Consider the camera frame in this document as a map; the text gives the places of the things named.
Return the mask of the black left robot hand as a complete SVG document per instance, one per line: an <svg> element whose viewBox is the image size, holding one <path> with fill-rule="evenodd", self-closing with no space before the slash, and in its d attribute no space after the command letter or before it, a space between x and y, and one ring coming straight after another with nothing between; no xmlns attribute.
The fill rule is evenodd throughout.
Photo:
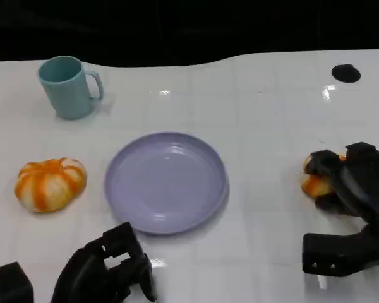
<svg viewBox="0 0 379 303"><path fill-rule="evenodd" d="M157 301L152 265L129 222L78 249L57 279L52 302L123 302L138 284Z"/></svg>

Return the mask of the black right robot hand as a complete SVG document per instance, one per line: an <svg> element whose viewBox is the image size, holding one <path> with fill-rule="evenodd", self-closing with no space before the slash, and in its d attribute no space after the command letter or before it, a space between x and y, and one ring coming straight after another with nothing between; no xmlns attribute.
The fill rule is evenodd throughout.
<svg viewBox="0 0 379 303"><path fill-rule="evenodd" d="M379 218L379 150L365 142L346 146L346 154L330 150L309 154L303 164L302 190L316 207L330 213Z"/></svg>

